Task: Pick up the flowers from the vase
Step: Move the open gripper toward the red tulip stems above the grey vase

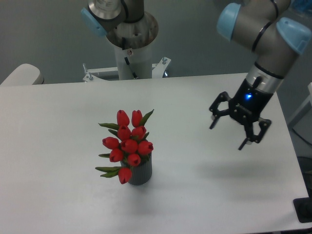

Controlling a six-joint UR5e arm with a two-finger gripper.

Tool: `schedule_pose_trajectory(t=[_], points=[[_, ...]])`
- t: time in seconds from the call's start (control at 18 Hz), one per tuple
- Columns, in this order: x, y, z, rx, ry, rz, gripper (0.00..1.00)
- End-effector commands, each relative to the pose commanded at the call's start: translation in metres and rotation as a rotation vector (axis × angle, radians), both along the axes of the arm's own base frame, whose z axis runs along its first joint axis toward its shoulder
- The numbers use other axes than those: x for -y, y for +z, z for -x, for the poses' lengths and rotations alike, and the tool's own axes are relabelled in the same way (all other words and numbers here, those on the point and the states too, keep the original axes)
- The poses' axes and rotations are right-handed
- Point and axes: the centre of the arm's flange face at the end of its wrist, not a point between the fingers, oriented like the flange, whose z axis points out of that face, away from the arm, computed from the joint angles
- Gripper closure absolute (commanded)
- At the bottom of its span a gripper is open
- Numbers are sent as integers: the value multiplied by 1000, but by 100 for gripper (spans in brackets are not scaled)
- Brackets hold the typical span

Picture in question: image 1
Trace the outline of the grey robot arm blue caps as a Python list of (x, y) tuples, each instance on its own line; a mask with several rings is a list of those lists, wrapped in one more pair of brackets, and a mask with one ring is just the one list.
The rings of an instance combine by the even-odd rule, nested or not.
[[(214, 122), (230, 116), (243, 125), (245, 143), (262, 140), (271, 121), (260, 114), (312, 38), (309, 28), (281, 17), (290, 4), (289, 0), (252, 0), (245, 6), (230, 3), (217, 21), (221, 36), (258, 56), (236, 94), (220, 93), (210, 106)], [(91, 0), (81, 16), (95, 35), (106, 37), (114, 46), (121, 80), (157, 75), (149, 45), (157, 37), (158, 23), (145, 11), (143, 1)]]

